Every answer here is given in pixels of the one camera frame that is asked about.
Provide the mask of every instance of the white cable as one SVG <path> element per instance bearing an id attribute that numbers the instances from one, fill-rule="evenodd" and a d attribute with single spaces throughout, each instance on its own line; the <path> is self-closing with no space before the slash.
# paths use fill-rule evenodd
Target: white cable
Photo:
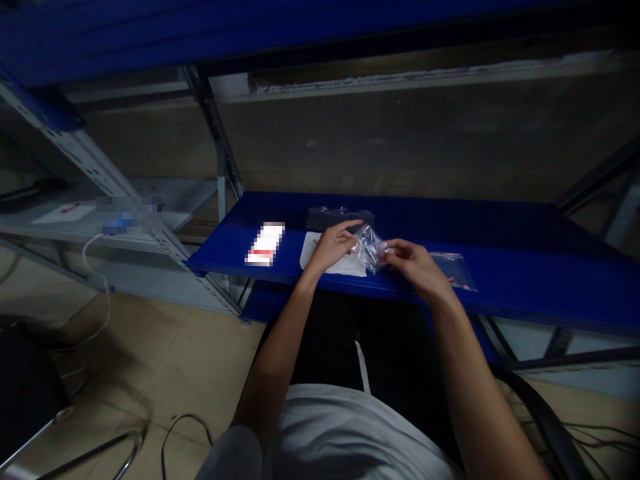
<path id="1" fill-rule="evenodd" d="M 72 350 L 76 350 L 77 348 L 80 348 L 82 345 L 84 345 L 86 342 L 88 342 L 89 340 L 92 340 L 94 338 L 96 338 L 100 332 L 102 332 L 102 330 L 104 330 L 105 328 L 107 328 L 107 325 L 109 324 L 109 320 L 111 318 L 111 298 L 109 296 L 109 283 L 107 282 L 107 278 L 102 275 L 102 273 L 98 273 L 96 272 L 96 270 L 92 269 L 89 264 L 87 263 L 87 248 L 89 248 L 90 244 L 92 244 L 94 241 L 98 240 L 98 238 L 104 236 L 103 233 L 99 233 L 98 235 L 96 235 L 95 237 L 93 237 L 91 240 L 89 240 L 88 242 L 85 243 L 85 246 L 82 247 L 82 263 L 85 264 L 85 268 L 87 270 L 89 270 L 90 272 L 92 272 L 93 274 L 97 275 L 98 277 L 102 278 L 102 282 L 105 286 L 105 294 L 107 296 L 107 319 L 105 320 L 105 322 L 102 324 L 102 326 L 98 329 L 97 332 L 95 332 L 93 335 L 85 338 L 84 340 L 82 340 L 82 342 L 78 343 L 76 346 L 74 347 L 69 347 L 69 348 L 65 348 L 65 349 L 56 349 L 56 350 L 50 350 L 50 352 L 60 352 L 60 351 L 72 351 Z"/>

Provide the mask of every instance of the black chair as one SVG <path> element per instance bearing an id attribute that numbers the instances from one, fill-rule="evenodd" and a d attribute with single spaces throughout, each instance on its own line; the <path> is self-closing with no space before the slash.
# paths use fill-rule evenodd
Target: black chair
<path id="1" fill-rule="evenodd" d="M 86 372 L 81 369 L 65 377 Z M 71 394 L 67 393 L 53 362 L 26 324 L 16 323 L 0 333 L 0 476 L 22 448 L 73 411 L 71 399 L 84 384 L 86 380 Z M 115 476 L 120 479 L 142 446 L 142 431 L 119 435 L 48 472 L 40 480 L 54 479 L 125 440 L 133 442 L 133 450 Z"/>
<path id="2" fill-rule="evenodd" d="M 529 410 L 559 471 L 558 476 L 567 480 L 592 479 L 572 436 L 544 398 L 516 373 L 494 363 L 489 366 L 493 376 L 506 384 Z"/>

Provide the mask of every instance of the white card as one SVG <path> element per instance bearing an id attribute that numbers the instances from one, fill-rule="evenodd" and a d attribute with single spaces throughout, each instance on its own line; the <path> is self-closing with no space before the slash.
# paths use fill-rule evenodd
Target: white card
<path id="1" fill-rule="evenodd" d="M 64 203 L 54 210 L 44 214 L 31 223 L 58 223 L 80 220 L 95 209 L 95 200 L 88 202 Z"/>

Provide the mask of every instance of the left hand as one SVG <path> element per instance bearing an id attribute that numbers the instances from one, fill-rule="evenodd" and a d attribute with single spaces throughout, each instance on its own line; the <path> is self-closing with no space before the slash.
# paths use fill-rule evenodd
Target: left hand
<path id="1" fill-rule="evenodd" d="M 326 229 L 305 271 L 319 277 L 330 266 L 336 264 L 350 248 L 358 243 L 358 239 L 347 228 L 360 225 L 362 222 L 362 220 L 348 220 Z"/>

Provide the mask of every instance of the plastic bag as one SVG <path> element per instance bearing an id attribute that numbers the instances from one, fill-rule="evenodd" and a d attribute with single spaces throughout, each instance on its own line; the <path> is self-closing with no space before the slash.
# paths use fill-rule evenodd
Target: plastic bag
<path id="1" fill-rule="evenodd" d="M 477 291 L 465 259 L 459 253 L 429 252 L 435 264 L 453 287 Z"/>
<path id="2" fill-rule="evenodd" d="M 389 246 L 368 223 L 363 224 L 354 236 L 358 239 L 358 243 L 351 248 L 351 254 L 355 255 L 367 270 L 375 275 L 383 267 L 379 254 L 388 252 Z"/>
<path id="3" fill-rule="evenodd" d="M 307 230 L 324 231 L 329 227 L 337 225 L 345 220 L 364 220 L 372 227 L 373 214 L 369 210 L 350 211 L 346 207 L 339 207 L 336 209 L 329 209 L 327 207 L 311 207 L 307 215 Z M 359 225 L 350 227 L 347 230 L 351 233 L 355 233 L 359 228 Z"/>

